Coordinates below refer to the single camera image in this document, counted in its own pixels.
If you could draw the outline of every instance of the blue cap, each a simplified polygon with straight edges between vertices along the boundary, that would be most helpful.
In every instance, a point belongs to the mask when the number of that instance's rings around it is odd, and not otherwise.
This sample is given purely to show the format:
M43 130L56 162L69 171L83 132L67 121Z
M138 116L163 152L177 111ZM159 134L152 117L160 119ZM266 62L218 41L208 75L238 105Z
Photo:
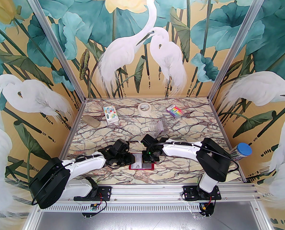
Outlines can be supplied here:
M238 152L241 154L241 155L243 155L243 156L249 156L249 155L251 155L252 154L252 149L251 149L251 147L248 145L248 144L246 144L246 143L239 143L238 145L237 145L237 150L238 150Z

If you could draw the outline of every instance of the small box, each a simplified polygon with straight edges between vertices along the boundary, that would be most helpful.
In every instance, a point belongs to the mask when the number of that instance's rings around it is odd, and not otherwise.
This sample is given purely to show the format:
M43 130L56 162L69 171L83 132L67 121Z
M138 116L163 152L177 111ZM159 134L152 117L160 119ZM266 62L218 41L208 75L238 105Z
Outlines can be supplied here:
M167 107L166 111L169 112L175 118L179 118L184 114L182 110L178 108L175 104L172 104L171 106Z
M103 107L103 110L104 110L107 124L111 124L111 123L119 121L118 114L116 112L114 105L105 106Z

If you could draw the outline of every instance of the wall mural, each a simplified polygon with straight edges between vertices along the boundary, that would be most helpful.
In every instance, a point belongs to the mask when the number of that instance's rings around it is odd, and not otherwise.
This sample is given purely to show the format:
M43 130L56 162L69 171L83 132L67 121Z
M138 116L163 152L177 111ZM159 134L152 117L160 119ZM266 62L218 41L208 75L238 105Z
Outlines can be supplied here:
M122 98L206 96L252 0L39 2L85 95ZM254 23L245 41L263 32Z
M285 229L285 0L265 0L254 23L264 33L246 42L213 103L232 145L251 145L241 167L274 228Z
M80 105L27 0L0 0L0 229L21 229L28 183L59 155Z

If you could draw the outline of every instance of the marble surface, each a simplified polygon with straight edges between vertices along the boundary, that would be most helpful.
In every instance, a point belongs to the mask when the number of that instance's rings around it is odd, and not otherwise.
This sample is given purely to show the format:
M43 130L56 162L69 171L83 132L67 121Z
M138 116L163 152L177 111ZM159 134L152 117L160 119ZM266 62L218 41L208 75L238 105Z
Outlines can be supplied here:
M138 113L138 104L148 102L152 105L150 117L142 117ZM184 115L175 119L166 112L166 108L175 104L183 110ZM107 125L103 107L114 105L119 122ZM165 120L168 126L166 137L182 141L202 141L204 137L212 138L222 148L228 149L222 132L211 111L206 98L128 98L128 99L94 99L87 102L83 115L93 116L101 121L98 128L93 128L80 120L77 131L70 145L67 158L75 158L79 154L91 155L94 151L113 144L121 138L130 142L130 152L141 152L145 147L139 144L151 124L157 120ZM129 170L128 166L113 170L109 167L91 171L91 176L98 184L142 184L142 183L195 183L204 173L198 162L193 160L160 157L159 165L150 170ZM227 181L241 181L238 173L232 172Z

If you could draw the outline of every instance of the tape roll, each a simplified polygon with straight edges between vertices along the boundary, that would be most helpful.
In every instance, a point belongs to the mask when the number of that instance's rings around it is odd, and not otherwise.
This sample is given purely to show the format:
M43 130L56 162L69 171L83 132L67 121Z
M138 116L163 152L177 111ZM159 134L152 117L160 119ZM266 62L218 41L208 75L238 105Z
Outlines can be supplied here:
M152 106L147 102L142 102L138 105L138 112L140 115L150 115L152 111Z

